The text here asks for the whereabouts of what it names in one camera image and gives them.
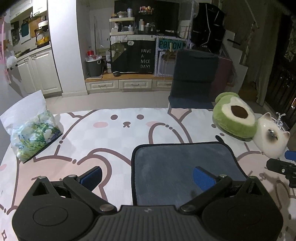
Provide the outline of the dark blue chair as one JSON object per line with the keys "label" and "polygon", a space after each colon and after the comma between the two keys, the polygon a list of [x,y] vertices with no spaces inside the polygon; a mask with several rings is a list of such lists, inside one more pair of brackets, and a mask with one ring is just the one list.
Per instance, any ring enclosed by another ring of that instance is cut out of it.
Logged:
{"label": "dark blue chair", "polygon": [[182,49],[177,52],[171,92],[171,108],[213,109],[210,89],[219,57],[215,54]]}

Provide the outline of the white wooden drawer bench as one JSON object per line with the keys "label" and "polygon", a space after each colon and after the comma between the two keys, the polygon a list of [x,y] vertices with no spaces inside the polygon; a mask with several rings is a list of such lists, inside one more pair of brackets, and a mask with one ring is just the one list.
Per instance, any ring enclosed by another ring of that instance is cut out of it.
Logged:
{"label": "white wooden drawer bench", "polygon": [[172,77],[157,77],[153,74],[123,74],[114,76],[104,73],[101,77],[85,79],[88,93],[100,92],[135,92],[135,91],[169,91]]}

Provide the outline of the maroon panel board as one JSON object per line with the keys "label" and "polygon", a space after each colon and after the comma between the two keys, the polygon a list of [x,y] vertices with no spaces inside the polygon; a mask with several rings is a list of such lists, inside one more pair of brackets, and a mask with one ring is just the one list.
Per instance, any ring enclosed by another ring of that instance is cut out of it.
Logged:
{"label": "maroon panel board", "polygon": [[210,101],[214,102],[216,97],[224,92],[232,72],[232,60],[219,56],[218,67],[209,92]]}

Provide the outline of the white kitchen cabinet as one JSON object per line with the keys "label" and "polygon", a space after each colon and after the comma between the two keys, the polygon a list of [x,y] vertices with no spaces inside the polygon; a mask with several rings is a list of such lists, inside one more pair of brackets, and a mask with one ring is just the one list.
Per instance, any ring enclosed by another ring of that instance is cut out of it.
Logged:
{"label": "white kitchen cabinet", "polygon": [[41,90],[45,97],[62,94],[50,45],[35,49],[17,59],[21,82],[28,94]]}

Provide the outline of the white tiered storage shelf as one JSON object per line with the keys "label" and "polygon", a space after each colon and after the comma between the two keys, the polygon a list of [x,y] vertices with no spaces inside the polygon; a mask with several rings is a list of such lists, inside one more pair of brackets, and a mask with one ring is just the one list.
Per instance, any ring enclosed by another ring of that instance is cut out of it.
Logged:
{"label": "white tiered storage shelf", "polygon": [[110,18],[110,36],[134,35],[134,17]]}

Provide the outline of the floral tissue pack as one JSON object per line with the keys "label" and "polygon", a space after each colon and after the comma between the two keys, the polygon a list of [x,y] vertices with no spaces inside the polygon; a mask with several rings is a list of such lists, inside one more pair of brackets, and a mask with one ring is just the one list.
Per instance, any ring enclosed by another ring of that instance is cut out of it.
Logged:
{"label": "floral tissue pack", "polygon": [[13,153],[23,163],[62,135],[41,90],[11,106],[1,115],[1,123],[10,135]]}

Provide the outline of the black have a nice day cloth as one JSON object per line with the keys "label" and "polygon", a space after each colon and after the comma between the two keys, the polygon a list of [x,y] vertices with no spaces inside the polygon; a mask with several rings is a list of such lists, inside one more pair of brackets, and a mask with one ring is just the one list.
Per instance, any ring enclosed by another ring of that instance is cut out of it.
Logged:
{"label": "black have a nice day cloth", "polygon": [[111,71],[125,73],[154,73],[155,40],[128,40],[111,44]]}

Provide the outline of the white ceramic cat figurine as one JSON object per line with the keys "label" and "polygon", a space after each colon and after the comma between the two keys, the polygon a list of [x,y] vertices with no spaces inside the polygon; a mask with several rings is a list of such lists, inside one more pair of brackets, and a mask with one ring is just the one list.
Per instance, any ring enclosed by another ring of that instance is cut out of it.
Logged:
{"label": "white ceramic cat figurine", "polygon": [[278,159],[287,147],[290,132],[284,131],[270,113],[265,113],[257,120],[257,131],[252,139],[267,157]]}

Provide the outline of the black hanging jacket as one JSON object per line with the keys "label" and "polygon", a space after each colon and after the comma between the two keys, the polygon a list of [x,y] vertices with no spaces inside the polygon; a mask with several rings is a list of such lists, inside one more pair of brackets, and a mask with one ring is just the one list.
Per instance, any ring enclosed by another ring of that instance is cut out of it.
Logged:
{"label": "black hanging jacket", "polygon": [[191,31],[192,49],[219,54],[225,35],[225,13],[210,3],[199,3]]}

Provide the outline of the purple and grey towel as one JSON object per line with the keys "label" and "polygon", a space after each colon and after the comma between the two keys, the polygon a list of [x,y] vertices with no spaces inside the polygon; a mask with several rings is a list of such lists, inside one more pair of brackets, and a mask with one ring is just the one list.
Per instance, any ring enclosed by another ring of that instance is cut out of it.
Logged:
{"label": "purple and grey towel", "polygon": [[180,207],[212,187],[220,174],[246,180],[231,148],[221,137],[215,138],[213,142],[137,146],[131,160],[133,205]]}

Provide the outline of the dark grey trash bin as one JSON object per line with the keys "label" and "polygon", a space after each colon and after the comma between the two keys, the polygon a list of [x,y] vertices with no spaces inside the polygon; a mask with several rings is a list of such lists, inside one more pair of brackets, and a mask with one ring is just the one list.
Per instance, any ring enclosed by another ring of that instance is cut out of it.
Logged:
{"label": "dark grey trash bin", "polygon": [[93,50],[87,51],[85,58],[88,74],[90,77],[99,77],[103,73],[103,60],[101,55],[97,55]]}

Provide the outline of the green avocado plush pillow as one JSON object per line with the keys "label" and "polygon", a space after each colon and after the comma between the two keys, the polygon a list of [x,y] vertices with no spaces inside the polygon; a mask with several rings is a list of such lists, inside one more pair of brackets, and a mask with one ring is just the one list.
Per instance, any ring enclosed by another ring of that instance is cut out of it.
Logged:
{"label": "green avocado plush pillow", "polygon": [[257,119],[250,106],[234,92],[223,92],[215,99],[213,119],[224,131],[238,138],[253,138]]}

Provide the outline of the teal lettered poster sign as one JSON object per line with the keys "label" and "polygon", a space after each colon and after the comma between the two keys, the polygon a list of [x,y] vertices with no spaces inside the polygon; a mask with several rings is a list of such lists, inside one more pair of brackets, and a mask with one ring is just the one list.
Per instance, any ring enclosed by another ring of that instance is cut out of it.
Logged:
{"label": "teal lettered poster sign", "polygon": [[184,49],[186,42],[182,39],[170,39],[157,37],[157,50],[177,51]]}

